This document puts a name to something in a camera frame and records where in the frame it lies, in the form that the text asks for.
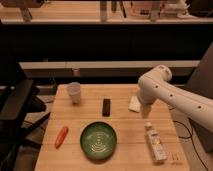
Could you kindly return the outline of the yellowish pusher tool tip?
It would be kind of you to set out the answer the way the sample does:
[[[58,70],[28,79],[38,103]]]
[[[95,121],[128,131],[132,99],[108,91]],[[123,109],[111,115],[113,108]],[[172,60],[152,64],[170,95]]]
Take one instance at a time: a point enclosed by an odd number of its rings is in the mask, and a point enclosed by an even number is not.
[[[143,105],[141,107],[141,115],[142,115],[143,118],[148,118],[150,112],[151,112],[151,106],[150,105]]]

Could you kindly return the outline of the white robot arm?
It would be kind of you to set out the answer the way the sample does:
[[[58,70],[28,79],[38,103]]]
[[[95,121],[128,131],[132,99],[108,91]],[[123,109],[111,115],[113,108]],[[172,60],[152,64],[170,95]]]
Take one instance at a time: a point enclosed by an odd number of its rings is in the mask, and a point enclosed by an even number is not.
[[[141,75],[137,92],[140,103],[152,105],[160,99],[213,132],[213,100],[171,85],[171,78],[172,72],[165,65],[158,65]]]

